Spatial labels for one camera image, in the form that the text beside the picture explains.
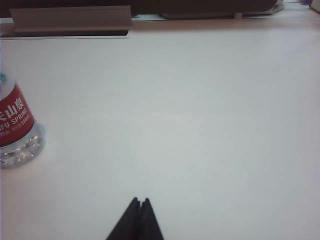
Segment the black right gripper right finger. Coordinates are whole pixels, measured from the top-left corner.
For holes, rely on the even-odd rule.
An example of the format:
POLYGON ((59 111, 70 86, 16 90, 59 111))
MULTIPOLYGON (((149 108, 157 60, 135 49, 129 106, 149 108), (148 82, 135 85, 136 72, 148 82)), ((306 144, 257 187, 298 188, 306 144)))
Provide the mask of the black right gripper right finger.
POLYGON ((146 198, 140 206, 137 225, 137 239, 164 240, 149 198, 146 198))

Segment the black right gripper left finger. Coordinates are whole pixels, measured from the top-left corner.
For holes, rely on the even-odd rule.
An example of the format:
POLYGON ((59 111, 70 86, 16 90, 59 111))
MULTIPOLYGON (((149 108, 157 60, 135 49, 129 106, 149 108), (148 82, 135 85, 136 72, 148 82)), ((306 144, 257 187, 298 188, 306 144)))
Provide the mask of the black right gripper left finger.
POLYGON ((135 240, 137 237, 140 208, 141 204, 138 198, 133 198, 106 239, 135 240))

